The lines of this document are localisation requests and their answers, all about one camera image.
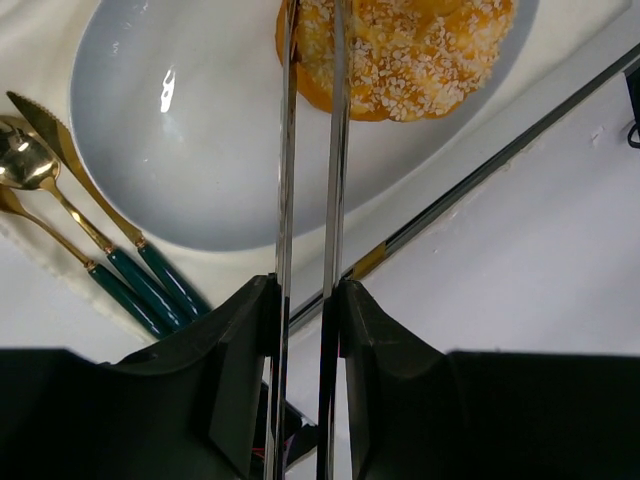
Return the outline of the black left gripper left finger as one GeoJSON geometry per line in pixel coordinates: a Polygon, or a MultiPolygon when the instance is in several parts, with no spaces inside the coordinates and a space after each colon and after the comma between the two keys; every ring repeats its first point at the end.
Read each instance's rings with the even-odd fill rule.
{"type": "Polygon", "coordinates": [[[1,353],[5,479],[245,479],[273,276],[115,364],[1,353]]]}

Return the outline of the sugared twisted donut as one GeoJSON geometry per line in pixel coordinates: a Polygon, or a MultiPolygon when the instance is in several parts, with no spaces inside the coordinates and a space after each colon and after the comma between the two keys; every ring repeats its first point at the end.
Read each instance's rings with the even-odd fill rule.
{"type": "Polygon", "coordinates": [[[448,115],[490,80],[513,27],[515,1],[355,1],[355,121],[448,115]]]}

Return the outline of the orange round cake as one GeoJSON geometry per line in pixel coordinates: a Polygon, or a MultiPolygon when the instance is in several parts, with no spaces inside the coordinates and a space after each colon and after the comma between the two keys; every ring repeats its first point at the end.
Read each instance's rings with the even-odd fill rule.
{"type": "MultiPolygon", "coordinates": [[[[280,63],[283,63],[284,55],[284,33],[285,33],[285,11],[286,1],[282,1],[276,20],[275,45],[276,52],[280,63]]],[[[297,89],[298,92],[313,106],[316,110],[331,113],[333,109],[332,89],[333,82],[328,87],[323,87],[315,79],[315,77],[300,63],[297,64],[297,89]]],[[[351,107],[351,119],[361,122],[380,122],[385,119],[385,114],[378,112],[358,112],[356,106],[351,107]]]]}

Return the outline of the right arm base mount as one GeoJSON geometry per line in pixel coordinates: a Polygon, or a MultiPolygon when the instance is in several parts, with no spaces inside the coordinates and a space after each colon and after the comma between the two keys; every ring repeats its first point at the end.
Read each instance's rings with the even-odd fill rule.
{"type": "Polygon", "coordinates": [[[638,66],[626,73],[627,90],[633,112],[633,123],[627,133],[628,145],[635,149],[640,149],[639,127],[640,127],[640,68],[638,66]]]}

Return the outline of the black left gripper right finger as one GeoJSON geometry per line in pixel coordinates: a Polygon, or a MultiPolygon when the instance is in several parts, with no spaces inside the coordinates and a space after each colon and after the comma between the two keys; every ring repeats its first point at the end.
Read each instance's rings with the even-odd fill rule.
{"type": "Polygon", "coordinates": [[[357,479],[635,479],[632,356],[443,353],[338,289],[357,479]]]}

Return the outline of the stainless steel tongs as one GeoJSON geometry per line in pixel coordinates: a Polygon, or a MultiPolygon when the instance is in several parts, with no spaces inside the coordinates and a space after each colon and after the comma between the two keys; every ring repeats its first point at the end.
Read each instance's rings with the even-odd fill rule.
{"type": "Polygon", "coordinates": [[[333,82],[331,128],[328,153],[328,184],[320,188],[317,182],[319,168],[304,167],[305,183],[303,207],[295,206],[295,154],[296,113],[298,98],[304,98],[297,89],[297,64],[312,75],[304,59],[306,39],[301,25],[303,13],[299,2],[287,1],[285,11],[284,55],[282,63],[281,152],[279,167],[279,230],[276,240],[276,282],[279,294],[277,341],[270,361],[268,402],[268,428],[265,441],[264,476],[281,479],[285,474],[285,406],[288,368],[288,341],[291,306],[291,279],[293,241],[297,233],[295,216],[304,214],[307,231],[324,228],[324,273],[322,290],[322,339],[319,384],[319,443],[316,473],[320,479],[330,479],[334,469],[334,403],[337,358],[339,353],[339,327],[335,308],[336,291],[342,274],[342,236],[344,223],[344,191],[349,143],[350,88],[352,69],[352,4],[336,1],[333,13],[325,23],[333,38],[333,55],[324,71],[333,82]]]}

